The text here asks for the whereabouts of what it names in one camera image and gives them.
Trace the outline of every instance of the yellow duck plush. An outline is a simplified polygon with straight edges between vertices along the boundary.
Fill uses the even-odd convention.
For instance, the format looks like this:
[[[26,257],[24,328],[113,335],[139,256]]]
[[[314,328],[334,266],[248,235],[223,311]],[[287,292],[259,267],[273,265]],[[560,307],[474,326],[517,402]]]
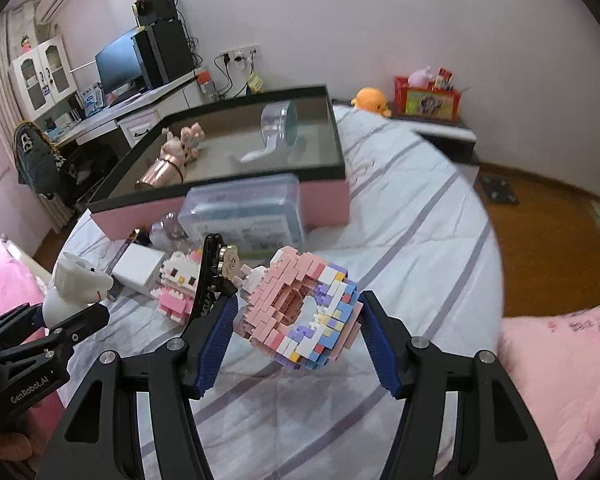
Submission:
[[[359,110],[391,117],[391,110],[386,107],[386,102],[386,96],[377,88],[363,88],[351,104]]]

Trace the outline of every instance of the white tablecloth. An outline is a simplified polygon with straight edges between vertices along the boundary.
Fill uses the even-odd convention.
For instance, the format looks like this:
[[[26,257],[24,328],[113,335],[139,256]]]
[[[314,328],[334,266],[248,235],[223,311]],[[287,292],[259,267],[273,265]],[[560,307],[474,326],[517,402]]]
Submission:
[[[494,350],[502,316],[502,266],[489,219],[456,167],[409,123],[335,107],[351,188],[351,222],[320,228],[306,250],[349,269],[390,316],[443,351]],[[98,268],[111,242],[85,213],[64,246]],[[71,399],[98,355],[153,351],[182,327],[155,301],[125,290],[109,305],[109,325],[80,343],[70,361]],[[159,478],[148,399],[139,396],[147,479]],[[216,479],[377,479],[402,402],[379,386],[359,336],[319,370],[285,370],[234,336],[215,387],[193,402],[200,439]],[[456,417],[448,394],[436,471],[450,459]]]

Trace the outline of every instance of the backpack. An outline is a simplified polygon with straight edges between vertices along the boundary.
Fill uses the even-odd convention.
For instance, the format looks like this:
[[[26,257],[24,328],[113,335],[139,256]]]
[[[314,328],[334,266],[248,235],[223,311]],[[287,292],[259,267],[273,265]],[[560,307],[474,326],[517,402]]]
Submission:
[[[20,184],[47,197],[59,192],[64,157],[34,123],[24,122],[15,129],[13,158]]]

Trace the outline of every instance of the blue gripper pad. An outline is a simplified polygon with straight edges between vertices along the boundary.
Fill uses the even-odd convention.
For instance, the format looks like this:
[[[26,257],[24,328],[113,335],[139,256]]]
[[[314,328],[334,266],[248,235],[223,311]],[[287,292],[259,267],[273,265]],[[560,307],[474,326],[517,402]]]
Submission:
[[[403,399],[407,385],[413,382],[407,349],[411,335],[399,319],[387,316],[371,291],[363,292],[360,301],[362,337],[380,384],[395,399]]]
[[[224,354],[234,333],[234,318],[237,314],[238,298],[232,296],[226,300],[198,358],[198,378],[195,389],[200,397],[216,382]]]

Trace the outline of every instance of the computer monitor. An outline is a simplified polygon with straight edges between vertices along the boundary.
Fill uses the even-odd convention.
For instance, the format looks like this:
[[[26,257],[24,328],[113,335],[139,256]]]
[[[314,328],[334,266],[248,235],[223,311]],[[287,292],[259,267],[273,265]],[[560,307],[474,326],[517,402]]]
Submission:
[[[132,40],[137,31],[136,28],[132,28],[96,54],[96,65],[104,94],[131,82],[136,83],[138,87],[135,93],[144,87],[140,62]]]

